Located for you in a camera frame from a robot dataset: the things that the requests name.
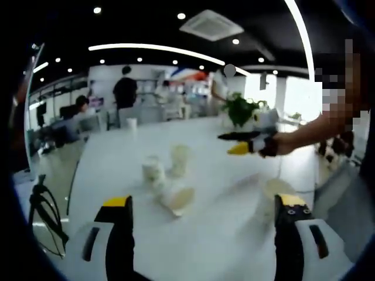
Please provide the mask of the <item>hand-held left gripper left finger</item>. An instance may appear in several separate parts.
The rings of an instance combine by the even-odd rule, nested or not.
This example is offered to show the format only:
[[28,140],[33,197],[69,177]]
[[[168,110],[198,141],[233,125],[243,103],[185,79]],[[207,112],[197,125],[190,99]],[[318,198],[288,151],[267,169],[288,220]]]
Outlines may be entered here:
[[132,280],[133,226],[131,196],[106,201],[66,244],[67,280]]

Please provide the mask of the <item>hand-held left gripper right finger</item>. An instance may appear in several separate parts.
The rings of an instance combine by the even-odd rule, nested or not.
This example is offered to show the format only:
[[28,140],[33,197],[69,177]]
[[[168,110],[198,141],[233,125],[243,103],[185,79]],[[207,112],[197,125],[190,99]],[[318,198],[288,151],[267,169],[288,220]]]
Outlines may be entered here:
[[353,266],[344,242],[298,196],[277,194],[275,280],[340,280]]

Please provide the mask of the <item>person's right hand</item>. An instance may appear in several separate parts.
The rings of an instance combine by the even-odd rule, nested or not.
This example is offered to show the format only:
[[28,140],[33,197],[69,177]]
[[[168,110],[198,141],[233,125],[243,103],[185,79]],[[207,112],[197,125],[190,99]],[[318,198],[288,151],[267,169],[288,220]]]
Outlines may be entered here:
[[288,155],[296,149],[293,133],[278,132],[264,140],[265,146],[258,154],[261,157]]

